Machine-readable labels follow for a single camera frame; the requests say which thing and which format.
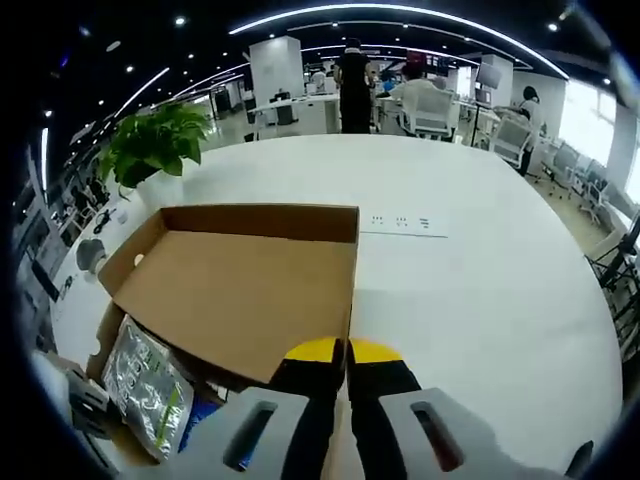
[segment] white desk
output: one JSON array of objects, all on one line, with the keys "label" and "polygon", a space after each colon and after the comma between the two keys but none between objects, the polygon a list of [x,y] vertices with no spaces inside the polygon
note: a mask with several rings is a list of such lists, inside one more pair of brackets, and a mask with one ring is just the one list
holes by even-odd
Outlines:
[{"label": "white desk", "polygon": [[[190,204],[359,205],[446,220],[448,238],[361,234],[351,335],[402,354],[423,388],[484,418],[501,448],[564,472],[600,447],[622,402],[611,316],[582,252],[544,200],[495,154],[382,135],[323,135],[206,152],[185,173]],[[109,224],[110,251],[144,219]],[[55,279],[74,272],[75,247]],[[77,278],[53,322],[84,364],[108,301]]]},{"label": "white desk", "polygon": [[293,108],[294,117],[298,119],[298,128],[303,135],[340,133],[339,102],[340,95],[336,93],[290,98],[260,105],[250,110],[250,113],[256,114],[255,134],[260,134],[260,127],[266,123],[266,114],[280,107]]}]

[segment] pillar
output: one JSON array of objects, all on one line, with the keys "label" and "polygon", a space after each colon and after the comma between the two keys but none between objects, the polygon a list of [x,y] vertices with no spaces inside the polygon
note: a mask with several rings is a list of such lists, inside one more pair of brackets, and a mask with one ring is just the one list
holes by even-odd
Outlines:
[{"label": "pillar", "polygon": [[257,105],[269,103],[280,89],[291,97],[304,94],[300,40],[279,37],[252,45],[251,75]]}]

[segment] computer monitor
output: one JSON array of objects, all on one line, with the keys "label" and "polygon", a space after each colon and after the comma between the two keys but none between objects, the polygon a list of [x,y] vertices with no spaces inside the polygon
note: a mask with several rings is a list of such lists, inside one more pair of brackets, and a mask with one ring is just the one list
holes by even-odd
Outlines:
[{"label": "computer monitor", "polygon": [[491,106],[491,92],[489,90],[476,88],[476,102],[478,102],[479,105]]},{"label": "computer monitor", "polygon": [[481,63],[476,76],[476,82],[481,83],[485,87],[498,88],[502,73],[493,65]]}]

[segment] curved light strip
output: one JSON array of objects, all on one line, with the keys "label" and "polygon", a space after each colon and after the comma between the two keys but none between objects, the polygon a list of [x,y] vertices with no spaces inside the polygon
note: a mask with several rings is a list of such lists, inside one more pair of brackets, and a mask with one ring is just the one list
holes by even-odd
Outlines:
[{"label": "curved light strip", "polygon": [[193,85],[191,85],[190,87],[185,88],[184,90],[182,90],[181,92],[176,93],[173,97],[171,97],[172,100],[175,100],[176,98],[178,98],[180,95],[188,92],[189,90],[193,90],[194,88],[196,88],[198,85],[202,85],[204,82],[207,82],[209,80],[213,80],[214,78],[218,78],[221,77],[222,75],[225,75],[229,72],[233,72],[234,70],[237,70],[239,68],[242,67],[246,67],[247,65],[249,65],[249,62],[247,63],[243,63],[242,65],[236,65],[233,68],[230,68],[228,70],[225,70],[224,72],[220,72],[220,73],[216,73],[215,75],[211,75],[210,77],[205,78],[204,80],[200,80],[198,83],[194,83]]},{"label": "curved light strip", "polygon": [[[367,55],[369,58],[382,58],[386,60],[387,58],[391,58],[393,60],[406,60],[407,57],[398,57],[396,55]],[[336,58],[340,58],[340,55],[330,55],[328,57],[320,57],[320,60],[334,60]]]},{"label": "curved light strip", "polygon": [[259,25],[264,25],[266,23],[271,23],[271,22],[274,22],[276,20],[280,20],[280,19],[288,18],[288,17],[293,17],[293,16],[296,16],[296,15],[304,15],[305,13],[313,13],[313,12],[324,12],[324,11],[327,11],[327,10],[346,10],[348,8],[370,8],[370,9],[376,9],[377,8],[377,9],[380,9],[380,10],[400,10],[400,11],[403,11],[403,12],[418,13],[420,15],[429,15],[429,16],[432,16],[432,17],[444,18],[445,20],[451,20],[452,22],[461,23],[463,25],[467,25],[467,26],[475,28],[477,30],[481,30],[481,31],[483,31],[485,33],[488,33],[490,35],[493,35],[494,37],[497,37],[497,38],[499,38],[501,40],[509,42],[511,45],[514,45],[514,46],[518,47],[519,49],[527,52],[529,55],[531,55],[531,56],[535,57],[536,59],[540,60],[542,63],[544,63],[549,68],[553,69],[556,73],[558,73],[560,76],[562,76],[562,78],[564,78],[565,80],[569,80],[569,75],[567,75],[556,64],[554,64],[553,62],[547,60],[545,57],[540,55],[535,50],[532,50],[531,48],[527,47],[523,43],[520,43],[519,41],[517,41],[517,40],[515,40],[515,39],[513,39],[513,38],[511,38],[511,37],[509,37],[507,35],[505,35],[504,33],[498,32],[497,30],[494,30],[494,29],[489,28],[489,27],[485,27],[484,25],[481,25],[479,23],[472,22],[471,20],[467,20],[466,18],[456,17],[455,15],[450,15],[448,13],[443,13],[443,12],[438,12],[436,10],[427,10],[425,8],[409,7],[409,6],[406,6],[406,5],[388,5],[388,4],[384,4],[384,3],[347,3],[347,4],[338,4],[338,5],[322,5],[322,6],[318,6],[318,7],[302,8],[302,9],[299,9],[299,10],[291,10],[289,12],[279,13],[278,15],[272,15],[270,17],[262,18],[260,20],[255,21],[255,22],[247,23],[246,25],[243,25],[243,26],[238,27],[238,28],[236,28],[234,30],[231,30],[229,32],[229,35],[235,35],[236,33],[244,32],[245,30],[249,30],[249,29],[257,27]]},{"label": "curved light strip", "polygon": [[140,90],[138,90],[136,93],[134,93],[131,98],[129,100],[127,100],[126,102],[124,102],[124,105],[122,105],[120,107],[120,110],[118,110],[115,115],[113,116],[114,118],[117,117],[118,115],[120,115],[120,112],[122,112],[122,110],[124,110],[125,108],[127,108],[127,106],[133,102],[135,100],[135,98],[140,95],[142,92],[144,92],[147,87],[149,87],[149,85],[151,85],[153,82],[155,82],[157,79],[159,79],[162,75],[164,75],[165,73],[167,73],[169,71],[169,67],[165,68],[164,70],[162,70],[160,73],[158,73],[155,77],[153,77],[151,80],[149,80],[147,83],[145,83]]},{"label": "curved light strip", "polygon": [[[332,24],[331,22],[313,23],[311,25],[302,25],[300,27],[287,28],[287,32],[296,32],[296,31],[299,31],[299,30],[307,30],[307,29],[310,29],[310,28],[318,28],[318,27],[330,27],[331,24]],[[499,48],[496,48],[493,45],[489,45],[488,43],[481,42],[480,40],[476,40],[474,38],[469,38],[466,35],[462,35],[460,33],[455,33],[455,32],[450,32],[449,30],[442,30],[440,28],[427,27],[427,26],[424,26],[424,25],[415,25],[413,23],[387,22],[387,21],[384,21],[384,20],[346,20],[346,21],[340,22],[340,25],[358,25],[358,24],[392,25],[392,26],[398,26],[398,27],[403,27],[404,25],[408,25],[411,28],[418,28],[420,30],[429,30],[430,32],[442,33],[442,34],[448,35],[450,37],[455,37],[455,38],[461,39],[465,43],[475,43],[477,45],[482,45],[483,47],[488,48],[489,50],[493,50],[494,52],[498,52],[500,55],[502,55],[504,57],[507,57],[507,58],[511,58],[515,62],[519,63],[518,67],[520,69],[522,69],[522,67],[524,67],[526,70],[533,70],[533,67],[531,65],[529,65],[526,62],[523,62],[519,58],[514,57],[513,55],[511,55],[510,53],[505,52],[504,50],[500,50]]]},{"label": "curved light strip", "polygon": [[211,88],[216,88],[221,85],[226,85],[227,83],[233,82],[234,80],[238,80],[239,78],[242,78],[242,77],[244,77],[244,73],[241,73],[240,75],[236,75],[235,77],[227,78],[226,80],[223,80],[220,83],[216,83],[215,85],[211,85]]},{"label": "curved light strip", "polygon": [[49,145],[49,129],[42,129],[42,137],[40,138],[40,176],[42,177],[42,191],[44,192],[45,200],[47,198],[47,188],[49,188],[48,172],[47,172],[47,149]]},{"label": "curved light strip", "polygon": [[[425,50],[423,48],[404,47],[402,45],[372,45],[372,44],[368,44],[368,43],[363,43],[362,47],[365,47],[365,48],[389,48],[389,49],[399,48],[400,50],[427,53],[429,55],[435,55],[436,57],[454,58],[456,60],[461,60],[463,62],[470,63],[471,65],[476,65],[476,66],[480,65],[478,62],[474,62],[473,60],[469,60],[468,58],[457,57],[456,55],[450,55],[448,53],[434,52],[433,50]],[[315,52],[316,50],[328,50],[328,49],[332,49],[332,48],[344,48],[344,45],[325,45],[324,47],[304,48],[304,49],[300,50],[300,52]]]}]

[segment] cardboard box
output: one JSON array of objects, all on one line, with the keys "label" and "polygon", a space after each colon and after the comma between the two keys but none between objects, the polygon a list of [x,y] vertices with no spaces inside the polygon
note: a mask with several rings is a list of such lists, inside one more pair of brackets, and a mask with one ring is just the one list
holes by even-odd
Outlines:
[{"label": "cardboard box", "polygon": [[[237,390],[268,383],[297,345],[348,337],[357,239],[356,207],[160,210],[100,271],[113,302],[88,376],[100,380],[126,312],[202,376]],[[149,461],[130,439],[117,443]]]}]

